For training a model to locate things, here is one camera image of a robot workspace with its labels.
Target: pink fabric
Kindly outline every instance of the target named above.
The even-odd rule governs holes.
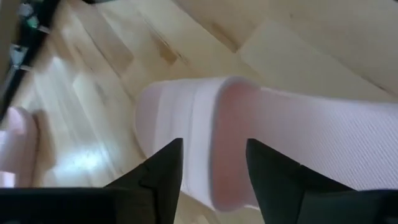
[[[31,115],[9,108],[8,128],[0,131],[0,187],[31,187],[37,130]]]
[[[144,90],[136,132],[148,157],[184,138],[182,191],[215,210],[257,204],[247,138],[354,189],[398,188],[395,104],[295,95],[237,77],[176,80]]]

